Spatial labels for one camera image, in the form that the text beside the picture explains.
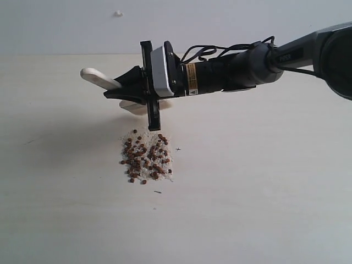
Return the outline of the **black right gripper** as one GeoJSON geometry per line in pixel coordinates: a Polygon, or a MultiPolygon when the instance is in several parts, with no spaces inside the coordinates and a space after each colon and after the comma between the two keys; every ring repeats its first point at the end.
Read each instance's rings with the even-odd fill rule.
{"type": "Polygon", "coordinates": [[[171,97],[159,97],[153,87],[152,67],[151,67],[151,41],[141,41],[141,51],[143,57],[143,68],[134,66],[126,73],[114,78],[122,85],[105,91],[103,95],[107,99],[119,99],[140,105],[147,104],[148,130],[159,131],[160,121],[160,101],[170,98],[188,97],[202,94],[210,94],[221,91],[229,80],[226,69],[228,62],[236,54],[225,55],[228,51],[245,51],[247,44],[237,44],[230,47],[219,47],[214,45],[194,45],[186,53],[194,48],[200,50],[195,55],[186,59],[179,58],[173,51],[170,42],[166,41],[162,45],[166,51],[166,61],[168,78],[171,90],[174,95],[171,97]]]}

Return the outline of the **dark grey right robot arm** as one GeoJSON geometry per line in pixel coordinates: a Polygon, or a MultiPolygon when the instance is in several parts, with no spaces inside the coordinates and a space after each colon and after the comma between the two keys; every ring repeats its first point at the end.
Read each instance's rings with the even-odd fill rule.
{"type": "Polygon", "coordinates": [[[104,96],[146,106],[148,128],[158,131],[160,101],[213,92],[253,89],[277,81],[284,72],[324,80],[340,97],[351,99],[351,23],[317,30],[282,46],[270,36],[229,47],[194,45],[182,57],[170,42],[153,48],[141,42],[143,65],[117,78],[104,96]]]}

